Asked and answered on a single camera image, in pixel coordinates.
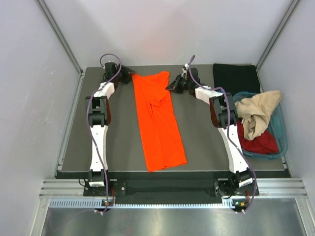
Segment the orange t shirt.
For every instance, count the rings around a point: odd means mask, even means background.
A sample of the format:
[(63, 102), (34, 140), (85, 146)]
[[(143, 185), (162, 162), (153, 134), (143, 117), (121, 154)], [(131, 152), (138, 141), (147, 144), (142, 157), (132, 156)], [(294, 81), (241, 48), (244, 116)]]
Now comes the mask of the orange t shirt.
[(187, 163), (174, 115), (170, 92), (165, 88), (170, 73), (134, 74), (132, 82), (142, 147), (148, 172)]

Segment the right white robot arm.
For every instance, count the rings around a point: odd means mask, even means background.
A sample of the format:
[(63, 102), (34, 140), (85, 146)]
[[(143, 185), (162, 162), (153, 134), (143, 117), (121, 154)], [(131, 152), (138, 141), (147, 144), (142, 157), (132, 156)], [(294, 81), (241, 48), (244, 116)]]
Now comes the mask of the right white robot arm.
[(212, 124), (218, 129), (228, 155), (230, 190), (237, 195), (246, 191), (248, 185), (253, 183), (253, 177), (238, 138), (238, 115), (233, 96), (222, 88), (211, 88), (202, 84), (198, 70), (190, 68), (188, 64), (183, 66), (182, 73), (165, 89), (175, 93), (183, 93), (186, 90), (209, 105)]

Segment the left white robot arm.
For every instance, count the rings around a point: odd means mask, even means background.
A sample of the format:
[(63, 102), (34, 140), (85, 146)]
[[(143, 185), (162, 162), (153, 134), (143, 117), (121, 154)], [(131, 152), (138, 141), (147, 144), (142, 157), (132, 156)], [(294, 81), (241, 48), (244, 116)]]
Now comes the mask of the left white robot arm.
[(86, 119), (92, 139), (92, 160), (89, 168), (88, 185), (101, 194), (111, 191), (112, 184), (108, 179), (106, 158), (106, 136), (111, 122), (109, 98), (115, 93), (119, 83), (131, 80), (130, 70), (121, 64), (107, 62), (102, 65), (103, 78), (99, 88), (87, 96)]

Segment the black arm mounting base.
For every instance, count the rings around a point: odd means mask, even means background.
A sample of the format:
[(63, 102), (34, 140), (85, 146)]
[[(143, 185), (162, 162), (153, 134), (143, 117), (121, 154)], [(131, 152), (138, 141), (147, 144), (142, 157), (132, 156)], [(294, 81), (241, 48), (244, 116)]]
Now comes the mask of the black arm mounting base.
[(90, 187), (87, 172), (58, 172), (58, 179), (73, 179), (85, 197), (115, 197), (121, 204), (218, 203), (221, 197), (262, 195), (261, 184), (250, 184), (234, 192), (228, 171), (109, 172), (109, 187)]

